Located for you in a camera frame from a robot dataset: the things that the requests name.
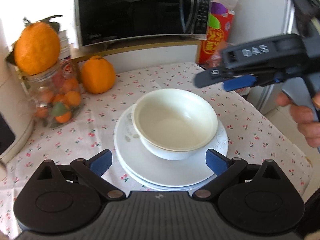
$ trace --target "hand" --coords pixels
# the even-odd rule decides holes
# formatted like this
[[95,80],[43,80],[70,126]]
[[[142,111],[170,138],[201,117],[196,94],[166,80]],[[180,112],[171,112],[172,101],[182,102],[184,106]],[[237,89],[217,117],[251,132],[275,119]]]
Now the hand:
[[[291,104],[290,114],[293,120],[298,124],[298,130],[302,133],[308,145],[311,147],[320,146],[320,122],[313,122],[313,114],[310,108],[305,106],[296,106],[284,94],[280,93],[276,99],[279,106],[287,106]],[[315,106],[320,108],[320,93],[313,98]]]

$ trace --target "triangular hole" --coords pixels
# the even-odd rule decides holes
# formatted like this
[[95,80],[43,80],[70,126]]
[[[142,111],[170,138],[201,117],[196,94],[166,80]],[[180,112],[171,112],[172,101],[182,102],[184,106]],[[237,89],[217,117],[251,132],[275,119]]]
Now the triangular hole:
[[280,176],[272,165],[267,166],[262,177],[266,179],[280,179]]
[[50,166],[45,166],[42,172],[40,173],[38,180],[41,179],[52,179],[52,172]]

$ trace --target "microwave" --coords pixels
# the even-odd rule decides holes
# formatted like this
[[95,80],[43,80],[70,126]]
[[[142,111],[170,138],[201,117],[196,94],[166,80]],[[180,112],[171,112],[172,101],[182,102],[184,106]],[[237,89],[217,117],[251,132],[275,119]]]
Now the microwave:
[[210,0],[75,0],[78,42],[205,35],[210,6]]

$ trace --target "glass jar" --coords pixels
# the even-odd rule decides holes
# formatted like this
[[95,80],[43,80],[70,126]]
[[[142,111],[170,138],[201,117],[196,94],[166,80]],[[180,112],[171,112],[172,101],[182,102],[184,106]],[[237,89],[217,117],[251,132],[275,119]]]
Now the glass jar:
[[79,114],[83,103],[72,65],[66,67],[58,61],[50,69],[27,78],[30,101],[43,126],[55,129]]

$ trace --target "refrigerator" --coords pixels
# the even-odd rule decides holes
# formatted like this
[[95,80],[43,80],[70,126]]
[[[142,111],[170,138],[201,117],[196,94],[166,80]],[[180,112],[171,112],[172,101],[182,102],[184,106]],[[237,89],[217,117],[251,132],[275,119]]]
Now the refrigerator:
[[[294,7],[291,0],[239,0],[228,42],[236,45],[269,36],[294,32]],[[255,87],[247,100],[266,114],[277,105],[281,84]]]

